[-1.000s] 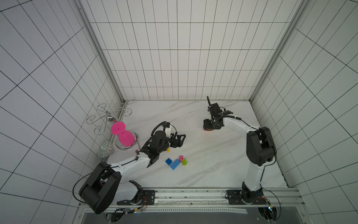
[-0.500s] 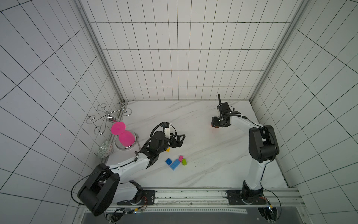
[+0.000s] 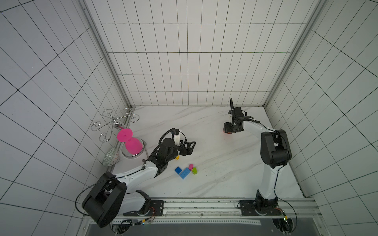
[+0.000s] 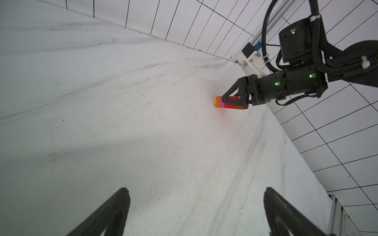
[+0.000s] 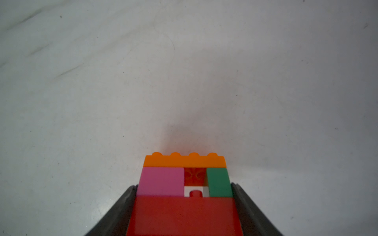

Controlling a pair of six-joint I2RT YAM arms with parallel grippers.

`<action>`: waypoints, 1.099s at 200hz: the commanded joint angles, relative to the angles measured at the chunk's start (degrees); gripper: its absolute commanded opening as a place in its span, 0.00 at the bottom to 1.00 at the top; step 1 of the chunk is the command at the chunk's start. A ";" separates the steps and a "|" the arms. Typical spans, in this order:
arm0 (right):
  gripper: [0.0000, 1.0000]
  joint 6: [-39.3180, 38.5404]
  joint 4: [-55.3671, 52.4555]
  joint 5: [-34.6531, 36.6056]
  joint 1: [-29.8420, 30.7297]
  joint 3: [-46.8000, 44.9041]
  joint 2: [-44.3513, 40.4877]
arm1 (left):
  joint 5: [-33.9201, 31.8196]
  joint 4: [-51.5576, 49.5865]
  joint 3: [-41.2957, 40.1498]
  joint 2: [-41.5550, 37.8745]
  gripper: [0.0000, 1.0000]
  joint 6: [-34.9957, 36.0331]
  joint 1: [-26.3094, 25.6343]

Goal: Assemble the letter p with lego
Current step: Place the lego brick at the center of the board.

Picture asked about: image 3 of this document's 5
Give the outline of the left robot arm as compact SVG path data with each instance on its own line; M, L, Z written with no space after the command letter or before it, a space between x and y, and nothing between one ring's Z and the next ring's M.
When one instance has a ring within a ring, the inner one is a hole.
M143 164L133 171L113 175L104 173L97 183L88 187L90 192L82 202L83 214L92 218L95 223L104 228L117 215L135 212L142 215L149 213L151 198L136 187L141 183L156 178L168 167L168 162L177 156L193 154L196 142L186 139L176 145L172 138L159 141Z

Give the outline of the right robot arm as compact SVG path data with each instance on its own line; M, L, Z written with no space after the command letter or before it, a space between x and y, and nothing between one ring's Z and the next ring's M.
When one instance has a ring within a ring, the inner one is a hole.
M284 130L272 129L263 125L241 107L230 104L228 112L230 121L224 123L224 133L240 133L248 131L260 139L260 157L264 163L263 177L253 203L259 215L265 215L268 210L278 205L276 186L280 169L292 159L287 134Z

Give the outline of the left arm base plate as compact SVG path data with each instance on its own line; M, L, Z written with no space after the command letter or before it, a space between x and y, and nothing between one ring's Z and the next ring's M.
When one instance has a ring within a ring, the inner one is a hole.
M164 201L163 200L152 200L148 205L144 205L139 211L132 211L131 213L134 216L162 216L164 210Z

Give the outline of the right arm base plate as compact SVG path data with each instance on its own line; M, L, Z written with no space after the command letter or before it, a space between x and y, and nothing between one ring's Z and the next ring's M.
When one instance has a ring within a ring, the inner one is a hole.
M277 209L277 205L256 203L255 200L240 200L237 208L241 210L243 216L280 216L282 212Z

